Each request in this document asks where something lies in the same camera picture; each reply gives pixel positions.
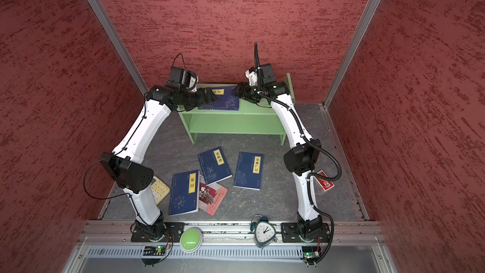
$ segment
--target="calculator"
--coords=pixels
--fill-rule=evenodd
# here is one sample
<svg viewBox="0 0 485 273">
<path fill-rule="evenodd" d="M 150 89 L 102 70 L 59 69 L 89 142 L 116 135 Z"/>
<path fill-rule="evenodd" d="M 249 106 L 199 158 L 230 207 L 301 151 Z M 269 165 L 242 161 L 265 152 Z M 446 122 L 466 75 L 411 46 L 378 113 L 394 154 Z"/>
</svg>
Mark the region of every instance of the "calculator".
<svg viewBox="0 0 485 273">
<path fill-rule="evenodd" d="M 165 198 L 165 196 L 168 195 L 168 192 L 170 192 L 170 188 L 168 188 L 168 186 L 155 175 L 153 176 L 151 182 L 151 189 L 153 198 L 155 199 L 155 203 L 157 205 L 162 201 L 163 198 Z"/>
</svg>

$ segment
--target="blue book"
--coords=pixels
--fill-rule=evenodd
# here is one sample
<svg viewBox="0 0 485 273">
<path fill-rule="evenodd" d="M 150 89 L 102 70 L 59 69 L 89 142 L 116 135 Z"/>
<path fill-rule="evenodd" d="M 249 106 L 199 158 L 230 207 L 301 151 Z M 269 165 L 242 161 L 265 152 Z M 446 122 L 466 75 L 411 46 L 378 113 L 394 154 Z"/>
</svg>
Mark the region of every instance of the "blue book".
<svg viewBox="0 0 485 273">
<path fill-rule="evenodd" d="M 200 153 L 197 157 L 207 185 L 232 177 L 221 147 Z"/>
<path fill-rule="evenodd" d="M 259 190 L 261 187 L 261 173 L 263 170 L 263 154 L 239 152 L 234 186 Z"/>
<path fill-rule="evenodd" d="M 200 106 L 200 110 L 239 111 L 239 98 L 232 94 L 236 86 L 212 88 L 216 99 L 208 105 Z"/>
<path fill-rule="evenodd" d="M 199 171 L 177 173 L 172 176 L 168 215 L 179 215 L 199 210 Z"/>
</svg>

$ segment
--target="red card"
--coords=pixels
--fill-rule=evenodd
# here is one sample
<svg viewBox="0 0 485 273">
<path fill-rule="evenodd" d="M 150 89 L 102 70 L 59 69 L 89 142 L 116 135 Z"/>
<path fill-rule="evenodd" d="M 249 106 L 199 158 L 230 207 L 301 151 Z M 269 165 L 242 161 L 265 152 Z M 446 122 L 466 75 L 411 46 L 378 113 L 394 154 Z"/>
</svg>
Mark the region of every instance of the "red card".
<svg viewBox="0 0 485 273">
<path fill-rule="evenodd" d="M 328 177 L 323 170 L 319 171 L 317 174 L 320 174 L 322 176 L 325 176 L 325 177 Z M 318 180 L 318 185 L 320 186 L 320 188 L 322 188 L 322 190 L 324 190 L 325 192 L 327 192 L 328 190 L 330 190 L 331 188 L 333 188 L 335 185 L 333 182 L 331 181 L 326 181 L 326 180 L 323 180 L 323 179 L 319 179 L 317 178 Z"/>
</svg>

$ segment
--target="black mounting plate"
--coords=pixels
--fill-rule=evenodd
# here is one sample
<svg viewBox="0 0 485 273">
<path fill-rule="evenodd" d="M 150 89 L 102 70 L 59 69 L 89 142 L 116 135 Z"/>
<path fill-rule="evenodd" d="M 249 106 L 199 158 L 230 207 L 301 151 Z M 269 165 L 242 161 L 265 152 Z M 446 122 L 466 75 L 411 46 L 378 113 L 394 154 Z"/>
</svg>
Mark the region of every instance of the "black mounting plate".
<svg viewBox="0 0 485 273">
<path fill-rule="evenodd" d="M 182 236 L 184 226 L 185 226 L 184 222 L 165 222 L 165 227 L 167 231 L 173 233 L 175 236 L 174 242 L 180 242 L 180 236 Z M 167 241 L 166 235 L 163 235 L 163 237 L 158 242 L 163 242 L 163 241 Z M 135 228 L 133 231 L 133 234 L 131 235 L 131 242 L 153 242 L 153 241 L 150 241 L 147 237 L 145 237 L 142 234 L 142 232 L 140 232 L 140 229 L 137 230 L 137 228 Z"/>
<path fill-rule="evenodd" d="M 297 223 L 295 222 L 283 222 L 281 224 L 281 237 L 283 238 L 283 242 L 304 242 L 301 240 L 300 235 L 297 232 L 296 228 Z M 318 232 L 318 236 L 320 237 L 321 242 L 329 242 L 330 237 L 327 234 L 327 231 L 330 232 L 327 223 L 323 223 L 322 229 Z"/>
</svg>

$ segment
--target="red book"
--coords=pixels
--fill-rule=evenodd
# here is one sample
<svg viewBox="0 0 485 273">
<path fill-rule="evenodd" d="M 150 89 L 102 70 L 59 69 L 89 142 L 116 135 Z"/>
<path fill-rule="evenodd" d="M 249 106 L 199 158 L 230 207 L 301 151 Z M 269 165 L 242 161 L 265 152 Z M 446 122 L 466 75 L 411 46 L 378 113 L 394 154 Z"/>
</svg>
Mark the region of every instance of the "red book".
<svg viewBox="0 0 485 273">
<path fill-rule="evenodd" d="M 323 170 L 320 170 L 317 174 L 320 174 L 320 175 L 323 175 L 325 177 L 328 177 Z M 331 181 L 326 181 L 326 180 L 323 180 L 323 179 L 320 179 L 320 178 L 317 178 L 317 184 L 320 186 L 320 188 L 322 188 L 322 190 L 324 190 L 324 192 L 327 192 L 328 190 L 330 190 L 331 188 L 333 188 L 335 185 L 333 182 Z"/>
<path fill-rule="evenodd" d="M 216 182 L 206 185 L 202 174 L 199 175 L 199 184 L 199 209 L 202 209 L 210 216 L 214 216 L 222 198 L 226 196 L 227 188 Z"/>
</svg>

